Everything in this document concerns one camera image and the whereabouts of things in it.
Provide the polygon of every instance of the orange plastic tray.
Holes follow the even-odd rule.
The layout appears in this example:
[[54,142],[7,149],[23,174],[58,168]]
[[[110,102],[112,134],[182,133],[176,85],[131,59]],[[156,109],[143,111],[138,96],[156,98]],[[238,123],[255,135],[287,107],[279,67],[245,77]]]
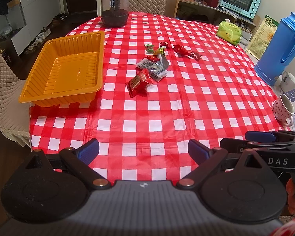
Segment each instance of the orange plastic tray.
[[19,102],[49,107],[92,101],[102,87],[104,38],[104,32],[95,32],[46,42]]

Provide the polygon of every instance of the yellow tissue package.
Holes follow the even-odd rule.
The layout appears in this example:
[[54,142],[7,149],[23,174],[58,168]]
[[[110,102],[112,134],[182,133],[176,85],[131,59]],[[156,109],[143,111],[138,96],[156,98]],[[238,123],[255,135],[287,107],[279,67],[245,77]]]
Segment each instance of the yellow tissue package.
[[242,35],[242,30],[233,23],[222,21],[219,24],[219,29],[217,30],[216,35],[221,37],[223,40],[237,46],[240,36]]

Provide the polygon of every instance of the white cabinet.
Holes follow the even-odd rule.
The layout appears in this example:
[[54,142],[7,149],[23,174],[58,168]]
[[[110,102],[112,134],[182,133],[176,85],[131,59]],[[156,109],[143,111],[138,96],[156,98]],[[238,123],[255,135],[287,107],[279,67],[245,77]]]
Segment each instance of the white cabinet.
[[51,23],[53,17],[60,12],[59,0],[20,0],[26,21],[26,30],[19,31],[13,45],[20,55],[21,52],[36,38],[43,27]]

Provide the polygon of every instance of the dark floor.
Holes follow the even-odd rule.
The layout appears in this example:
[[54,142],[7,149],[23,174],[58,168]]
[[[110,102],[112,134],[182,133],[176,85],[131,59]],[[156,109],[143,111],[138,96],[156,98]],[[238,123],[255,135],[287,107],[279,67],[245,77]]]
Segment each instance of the dark floor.
[[[94,18],[94,14],[92,13],[69,15],[59,25],[51,28],[52,33],[47,39],[65,36],[71,30],[92,18]],[[27,78],[42,47],[39,47],[34,53],[28,55],[21,54],[20,60],[11,65],[12,71],[19,79]],[[7,139],[0,132],[0,191],[29,152],[30,148],[28,146],[21,147],[17,143]],[[6,221],[6,219],[7,216],[0,202],[0,224]]]

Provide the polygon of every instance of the mug handle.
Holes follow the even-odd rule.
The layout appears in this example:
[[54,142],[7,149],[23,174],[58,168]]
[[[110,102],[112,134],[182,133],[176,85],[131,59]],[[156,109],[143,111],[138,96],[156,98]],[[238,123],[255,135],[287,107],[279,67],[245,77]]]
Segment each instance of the mug handle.
[[286,123],[283,123],[283,124],[284,124],[284,126],[286,126],[286,127],[290,127],[290,126],[292,126],[292,125],[293,125],[293,123],[294,123],[294,117],[293,117],[293,116],[291,116],[291,117],[290,117],[290,120],[291,120],[291,122],[290,122],[290,123],[287,123],[287,121],[285,120],[284,122],[286,122]]

